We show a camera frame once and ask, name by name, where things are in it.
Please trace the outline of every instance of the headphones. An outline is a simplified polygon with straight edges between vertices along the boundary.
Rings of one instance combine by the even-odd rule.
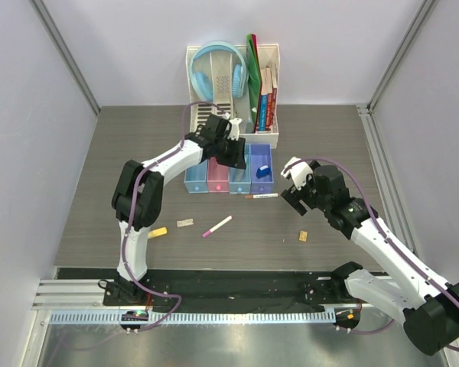
[[[240,59],[241,65],[237,64],[233,71],[233,81],[231,83],[232,94],[235,98],[243,97],[245,92],[245,83],[248,79],[248,73],[246,71],[246,63],[243,55],[234,47],[232,44],[227,42],[210,42],[203,45],[192,57],[189,65],[189,77],[190,83],[194,88],[197,96],[203,100],[212,102],[214,100],[213,85],[210,82],[210,79],[202,71],[194,73],[193,65],[194,61],[199,57],[209,54],[213,51],[228,51],[236,54]]]

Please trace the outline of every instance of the marker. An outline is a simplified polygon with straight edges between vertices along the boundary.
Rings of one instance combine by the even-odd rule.
[[[278,193],[260,193],[259,195],[245,195],[245,199],[265,199],[266,197],[277,197]]]
[[[216,231],[218,228],[224,226],[225,224],[227,224],[231,219],[233,219],[233,216],[229,216],[227,217],[226,219],[222,220],[221,222],[217,223],[213,228],[211,228],[209,231],[207,231],[206,233],[204,233],[202,236],[204,238],[206,238],[208,235],[210,235],[211,233],[213,233],[214,231]]]

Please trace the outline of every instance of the headphone headband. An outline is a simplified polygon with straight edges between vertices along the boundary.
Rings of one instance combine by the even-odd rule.
[[[199,96],[199,98],[203,99],[202,93],[200,90],[198,90],[197,82],[195,82],[195,75],[194,75],[194,61],[197,60],[199,57],[209,54],[213,51],[227,51],[231,52],[233,54],[236,54],[236,56],[239,58],[241,64],[242,64],[242,77],[240,78],[239,85],[238,85],[238,90],[243,94],[243,90],[245,88],[245,83],[248,79],[248,73],[246,71],[246,62],[245,62],[245,57],[242,55],[239,50],[233,46],[232,44],[228,42],[222,42],[222,41],[216,41],[216,42],[209,42],[203,46],[197,52],[195,55],[192,56],[190,59],[190,64],[189,64],[189,77],[190,81],[192,82],[192,86],[194,87],[194,90],[196,94]]]

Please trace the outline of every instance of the blue container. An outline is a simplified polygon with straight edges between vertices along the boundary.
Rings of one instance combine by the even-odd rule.
[[[229,169],[229,193],[250,193],[250,146],[245,144],[245,170]]]
[[[257,170],[261,166],[270,167],[270,175],[258,178]],[[250,193],[272,193],[274,190],[274,170],[272,169],[272,155],[269,144],[250,145]]]
[[[207,187],[207,161],[186,170],[184,184],[189,193],[209,193],[209,187]]]

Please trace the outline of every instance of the book spine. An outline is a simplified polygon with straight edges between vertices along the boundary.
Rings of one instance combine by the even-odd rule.
[[[265,120],[267,118],[267,95],[262,95],[260,106],[260,120],[259,120],[259,131],[265,130]]]
[[[270,125],[274,123],[274,116],[275,116],[275,104],[277,103],[277,88],[272,88],[272,105],[270,109]]]
[[[270,112],[271,110],[272,110],[272,94],[269,93],[267,95],[267,111],[266,111],[266,117],[265,117],[265,130],[266,131],[270,130],[270,125],[271,125]]]
[[[260,129],[260,107],[262,106],[262,98],[257,101],[257,114],[255,117],[255,128],[253,132],[257,132]]]

